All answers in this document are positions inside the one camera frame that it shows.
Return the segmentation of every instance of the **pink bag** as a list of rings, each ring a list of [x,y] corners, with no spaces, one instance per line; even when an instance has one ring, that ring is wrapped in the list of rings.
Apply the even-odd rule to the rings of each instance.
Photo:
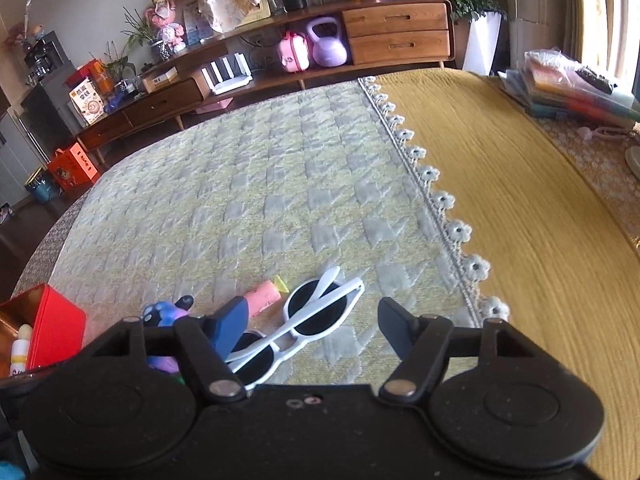
[[[302,34],[287,31],[278,44],[278,54],[287,72],[302,72],[309,68],[309,49]]]

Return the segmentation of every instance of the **flower trim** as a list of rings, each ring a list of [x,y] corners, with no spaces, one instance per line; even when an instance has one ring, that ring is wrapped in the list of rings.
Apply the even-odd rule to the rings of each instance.
[[[414,131],[400,128],[404,117],[394,114],[396,105],[388,101],[389,96],[382,93],[382,86],[376,83],[375,76],[358,79],[371,104],[389,134],[402,162],[422,189],[425,211],[437,226],[440,239],[446,249],[452,268],[461,283],[466,307],[473,323],[479,327],[489,317],[508,320],[509,307],[499,298],[486,298],[480,294],[479,282],[489,277],[491,265],[477,254],[465,254],[462,245],[471,240],[471,226],[461,220],[449,219],[447,211],[455,204],[455,197],[444,190],[433,190],[433,183],[440,177],[440,171],[433,166],[420,164],[427,150],[420,146],[407,145],[414,138]]]

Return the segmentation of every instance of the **tv stand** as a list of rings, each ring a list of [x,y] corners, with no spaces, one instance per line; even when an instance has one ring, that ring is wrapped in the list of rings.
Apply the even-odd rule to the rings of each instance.
[[[311,79],[355,71],[434,62],[442,67],[444,61],[454,59],[455,53],[450,10],[447,0],[346,0],[243,25],[203,44],[187,47],[153,67],[147,75],[176,67],[178,78],[171,85],[130,102],[87,127],[78,134],[78,141],[104,164],[100,148],[108,142],[171,118],[183,129],[181,114],[222,99],[295,83],[305,89],[306,81]],[[326,14],[341,22],[350,51],[347,63],[332,68],[312,65],[308,70],[295,73],[284,72],[279,67],[259,70],[246,86],[219,95],[211,92],[202,67],[232,53],[227,48],[227,40],[270,27],[302,31],[309,19]]]

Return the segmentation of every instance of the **purple kettlebell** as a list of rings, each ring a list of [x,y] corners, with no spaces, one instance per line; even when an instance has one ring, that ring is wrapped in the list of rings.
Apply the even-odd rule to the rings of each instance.
[[[315,32],[314,27],[321,23],[333,23],[336,28],[335,36],[325,36],[320,38]],[[306,33],[313,43],[312,56],[316,63],[320,66],[340,66],[347,61],[347,49],[342,44],[342,32],[340,30],[340,22],[331,16],[321,16],[311,20],[306,24]]]

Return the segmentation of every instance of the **sunglasses lens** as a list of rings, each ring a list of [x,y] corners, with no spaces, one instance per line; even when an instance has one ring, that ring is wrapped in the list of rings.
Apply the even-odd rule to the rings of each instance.
[[[301,286],[298,291],[291,297],[289,301],[288,314],[289,317],[293,316],[297,311],[299,311],[302,307],[306,305],[306,302],[309,301],[311,295],[316,290],[316,286],[318,285],[318,280],[313,280],[312,282],[307,283],[306,285]],[[332,283],[329,285],[329,288],[324,292],[328,294],[332,290],[338,288],[339,285],[337,283]],[[331,328],[335,323],[338,322],[340,316],[344,314],[345,309],[347,308],[347,298],[343,296],[337,301],[334,301],[328,307],[322,309],[320,312],[311,316],[305,322],[300,323],[296,328],[296,332],[302,335],[316,335],[325,330]]]
[[[240,339],[236,343],[236,346],[234,346],[233,351],[238,352],[239,350],[244,350],[249,345],[260,339],[262,339],[262,337],[257,334],[245,332],[240,336]],[[242,381],[242,384],[255,383],[255,381],[259,380],[269,371],[272,364],[273,348],[271,348],[271,346],[267,346],[267,348],[262,350],[257,356],[240,368],[236,372],[236,375]]]

